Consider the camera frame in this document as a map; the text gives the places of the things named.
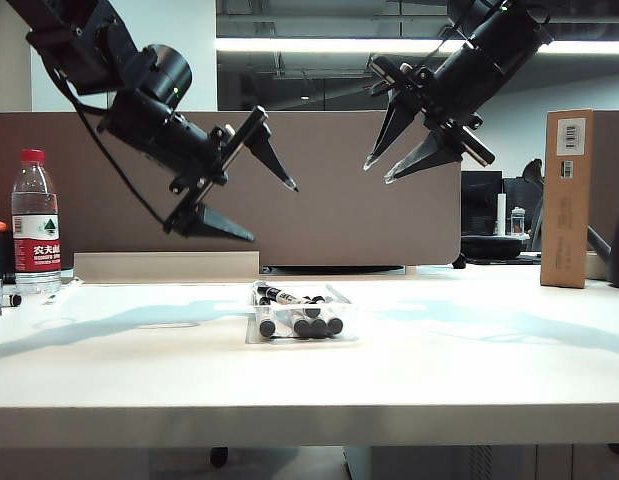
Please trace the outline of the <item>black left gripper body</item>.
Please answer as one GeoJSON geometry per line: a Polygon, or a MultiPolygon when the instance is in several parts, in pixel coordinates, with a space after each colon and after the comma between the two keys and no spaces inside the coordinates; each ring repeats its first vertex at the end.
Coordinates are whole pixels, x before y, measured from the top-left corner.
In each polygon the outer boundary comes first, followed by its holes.
{"type": "Polygon", "coordinates": [[[183,198],[161,224],[166,233],[181,233],[185,211],[204,203],[214,185],[226,184],[229,164],[265,119],[265,111],[256,107],[236,132],[221,126],[205,132],[166,104],[134,90],[116,95],[106,130],[172,173],[169,190],[183,198]]]}

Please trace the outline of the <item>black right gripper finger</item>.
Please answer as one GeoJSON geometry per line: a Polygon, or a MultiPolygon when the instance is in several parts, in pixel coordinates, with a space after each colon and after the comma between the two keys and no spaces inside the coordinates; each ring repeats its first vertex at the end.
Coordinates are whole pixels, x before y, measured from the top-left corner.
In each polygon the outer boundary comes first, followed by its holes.
{"type": "Polygon", "coordinates": [[[385,175],[384,182],[391,184],[410,174],[451,163],[460,163],[462,153],[456,149],[448,131],[432,130],[407,156],[398,161],[385,175]]]}
{"type": "Polygon", "coordinates": [[[390,92],[386,115],[363,170],[369,170],[418,115],[418,103],[409,93],[390,92]]]}

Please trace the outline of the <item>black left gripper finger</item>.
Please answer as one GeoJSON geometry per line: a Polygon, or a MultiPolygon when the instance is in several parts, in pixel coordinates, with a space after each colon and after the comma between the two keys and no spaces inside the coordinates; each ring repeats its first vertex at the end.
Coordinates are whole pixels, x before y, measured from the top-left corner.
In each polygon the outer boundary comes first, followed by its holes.
{"type": "Polygon", "coordinates": [[[286,171],[270,143],[271,130],[266,123],[254,128],[244,145],[290,190],[298,192],[295,180],[286,171]]]}
{"type": "Polygon", "coordinates": [[[185,211],[181,219],[181,235],[229,238],[247,242],[255,240],[250,231],[201,202],[195,203],[185,211]]]}

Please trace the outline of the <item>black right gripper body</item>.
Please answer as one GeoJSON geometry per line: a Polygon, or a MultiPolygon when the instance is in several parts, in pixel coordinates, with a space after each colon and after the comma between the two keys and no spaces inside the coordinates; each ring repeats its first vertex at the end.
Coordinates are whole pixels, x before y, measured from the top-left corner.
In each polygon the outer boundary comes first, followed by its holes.
{"type": "Polygon", "coordinates": [[[482,125],[477,109],[503,85],[504,76],[483,51],[465,43],[434,71],[407,63],[396,66],[382,55],[372,57],[370,67],[381,78],[372,89],[374,96],[409,93],[429,133],[445,129],[462,155],[469,154],[483,166],[494,162],[495,155],[473,131],[482,125]]]}

